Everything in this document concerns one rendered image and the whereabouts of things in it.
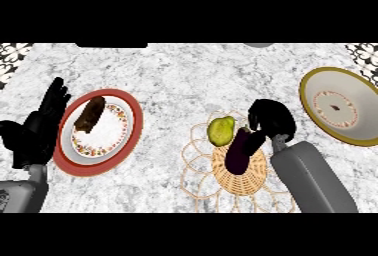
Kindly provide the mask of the green pear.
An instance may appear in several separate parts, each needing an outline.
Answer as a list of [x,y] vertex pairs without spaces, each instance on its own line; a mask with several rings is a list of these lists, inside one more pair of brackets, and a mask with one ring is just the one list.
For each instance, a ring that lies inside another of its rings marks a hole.
[[215,147],[227,145],[233,139],[235,119],[232,116],[215,118],[207,128],[207,135]]

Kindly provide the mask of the brown chocolate bar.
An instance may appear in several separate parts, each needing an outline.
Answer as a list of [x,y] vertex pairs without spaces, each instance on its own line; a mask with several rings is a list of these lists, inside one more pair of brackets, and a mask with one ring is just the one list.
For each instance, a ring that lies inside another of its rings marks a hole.
[[99,118],[102,116],[105,109],[105,98],[96,96],[91,98],[90,102],[85,105],[85,108],[81,112],[81,115],[74,122],[75,130],[84,131],[85,133],[91,132],[94,125],[97,124]]

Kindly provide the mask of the gold-rimmed white bowl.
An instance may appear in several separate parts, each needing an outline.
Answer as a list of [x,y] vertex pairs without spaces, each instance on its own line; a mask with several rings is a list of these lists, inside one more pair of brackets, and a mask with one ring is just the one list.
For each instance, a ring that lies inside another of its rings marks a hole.
[[298,95],[311,121],[335,139],[378,146],[378,88],[362,76],[319,67],[303,76]]

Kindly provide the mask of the red-rimmed floral plate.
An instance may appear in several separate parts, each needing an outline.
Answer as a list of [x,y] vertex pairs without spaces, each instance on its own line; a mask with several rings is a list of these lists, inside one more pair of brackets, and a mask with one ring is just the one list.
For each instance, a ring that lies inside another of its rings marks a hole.
[[[75,122],[94,98],[105,108],[90,133]],[[56,166],[68,174],[90,177],[109,171],[130,155],[142,135],[143,114],[137,100],[122,90],[102,89],[83,95],[68,106],[59,126],[53,154]]]

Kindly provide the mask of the black appliance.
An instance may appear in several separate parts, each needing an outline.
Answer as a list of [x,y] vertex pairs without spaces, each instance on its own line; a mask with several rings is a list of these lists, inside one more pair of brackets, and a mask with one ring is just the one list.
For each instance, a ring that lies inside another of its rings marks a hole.
[[143,49],[148,47],[146,42],[139,43],[75,43],[81,48],[124,48],[124,49]]

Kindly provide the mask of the woven wicker placemat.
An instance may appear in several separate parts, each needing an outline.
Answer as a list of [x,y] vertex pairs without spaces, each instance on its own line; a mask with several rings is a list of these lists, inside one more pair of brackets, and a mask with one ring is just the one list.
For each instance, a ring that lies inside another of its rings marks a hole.
[[221,209],[221,196],[232,201],[230,211],[246,203],[258,213],[292,213],[295,200],[269,164],[269,155],[258,149],[243,152],[252,131],[248,118],[238,111],[214,111],[205,122],[190,127],[189,143],[180,157],[183,171],[180,189],[195,200],[195,211],[210,200]]

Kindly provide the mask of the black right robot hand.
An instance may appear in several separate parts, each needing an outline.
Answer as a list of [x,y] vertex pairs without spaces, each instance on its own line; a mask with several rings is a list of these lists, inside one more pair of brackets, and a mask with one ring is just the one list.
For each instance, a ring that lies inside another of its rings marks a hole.
[[273,142],[273,150],[279,150],[294,139],[295,121],[286,106],[270,99],[257,99],[248,110],[248,123],[252,133],[243,142],[243,153],[252,156],[266,138]]

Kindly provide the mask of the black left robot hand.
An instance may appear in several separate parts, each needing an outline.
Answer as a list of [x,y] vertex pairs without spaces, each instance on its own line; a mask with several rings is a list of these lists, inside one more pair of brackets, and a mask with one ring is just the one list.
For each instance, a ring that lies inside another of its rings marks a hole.
[[13,152],[13,169],[23,169],[32,164],[46,165],[50,161],[69,98],[63,79],[56,77],[38,110],[29,113],[25,122],[0,121],[0,138],[4,147]]

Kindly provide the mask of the dark purple eggplant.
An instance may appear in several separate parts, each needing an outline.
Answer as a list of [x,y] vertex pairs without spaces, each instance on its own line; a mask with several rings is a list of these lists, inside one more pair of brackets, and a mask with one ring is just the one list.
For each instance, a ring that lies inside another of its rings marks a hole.
[[243,153],[243,144],[248,140],[249,134],[251,132],[246,127],[239,128],[227,149],[224,166],[233,175],[242,175],[248,168],[249,155]]

